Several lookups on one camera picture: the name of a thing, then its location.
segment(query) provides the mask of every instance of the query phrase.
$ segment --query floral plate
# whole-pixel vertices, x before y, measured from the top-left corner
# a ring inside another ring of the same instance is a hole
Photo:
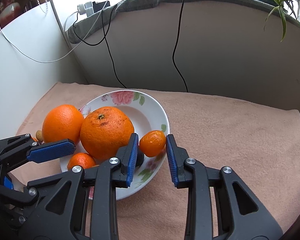
[[[86,117],[90,112],[103,107],[115,106],[123,111],[131,120],[135,133],[141,139],[146,133],[152,130],[162,130],[165,135],[170,133],[169,121],[162,106],[150,95],[134,90],[118,90],[101,95],[80,109]],[[79,142],[76,153],[86,152]],[[60,158],[62,172],[67,171],[67,164],[70,156]],[[143,164],[136,168],[133,181],[129,188],[117,188],[117,200],[126,198],[142,189],[158,172],[165,152],[157,157],[148,158],[145,156]],[[93,187],[90,188],[89,198],[93,197]]]

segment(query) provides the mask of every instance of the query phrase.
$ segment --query plate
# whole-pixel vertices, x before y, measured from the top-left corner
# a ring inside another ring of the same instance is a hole
[[[163,107],[150,95],[135,90],[117,90],[101,95],[80,109],[86,117],[89,113],[103,106],[115,106],[123,111],[131,120],[135,133],[141,139],[152,130],[162,130],[167,136],[170,126],[166,112]],[[86,152],[82,144],[77,144],[75,153]],[[67,164],[72,155],[60,158],[62,172],[67,171]],[[129,188],[117,188],[117,200],[126,198],[142,189],[155,176],[160,169],[165,152],[156,157],[146,157],[143,164],[136,168],[133,181]],[[90,189],[89,198],[92,199],[93,187]]]

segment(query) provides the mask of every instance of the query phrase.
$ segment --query brown nut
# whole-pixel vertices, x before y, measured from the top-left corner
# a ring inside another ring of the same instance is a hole
[[[41,130],[37,130],[37,132],[35,133],[35,137],[37,138],[37,140],[39,142],[43,142],[43,137],[42,137],[42,131]]]

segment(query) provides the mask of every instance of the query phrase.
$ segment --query gray fabric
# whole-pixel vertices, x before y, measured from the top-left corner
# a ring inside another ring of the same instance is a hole
[[[258,0],[185,0],[185,2],[197,2],[197,1],[228,2],[228,3],[234,3],[242,6],[251,7],[265,12],[270,12],[274,8],[272,5],[260,2]],[[104,9],[103,11],[104,25],[105,26],[108,25],[110,19],[110,13],[113,7],[116,7],[116,9],[113,11],[111,19],[113,19],[120,12],[131,12],[137,10],[150,9],[150,8],[157,7],[160,3],[181,3],[181,2],[182,0],[124,0],[114,6],[110,6]],[[276,15],[277,17],[280,16],[278,12],[274,12],[274,15]],[[93,25],[97,17],[98,17],[98,13],[95,13],[90,17],[87,17],[86,19],[76,23],[74,26],[77,35],[83,38],[90,30],[91,26]],[[300,28],[300,22],[295,20],[293,17],[287,16],[286,19],[290,23]],[[102,28],[102,21],[100,16],[96,24],[93,26],[93,28],[87,35],[87,37],[95,33],[97,30],[100,30],[101,28]],[[80,42],[80,39],[78,39],[78,37],[74,34],[72,26],[68,29],[67,33],[68,33],[69,41],[72,44],[77,44]]]

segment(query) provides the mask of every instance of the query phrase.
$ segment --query tangerine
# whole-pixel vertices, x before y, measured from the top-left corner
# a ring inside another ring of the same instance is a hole
[[[94,158],[87,153],[77,153],[71,157],[67,165],[68,171],[74,166],[81,166],[84,169],[91,168],[96,165]]]
[[[42,137],[44,142],[70,139],[78,143],[83,120],[83,115],[74,106],[57,106],[47,114],[43,121]]]
[[[124,112],[112,106],[101,107],[83,121],[80,139],[84,149],[99,161],[114,157],[128,145],[134,127]]]
[[[154,130],[143,136],[139,142],[140,150],[147,157],[155,157],[162,152],[166,144],[166,136],[162,131]]]

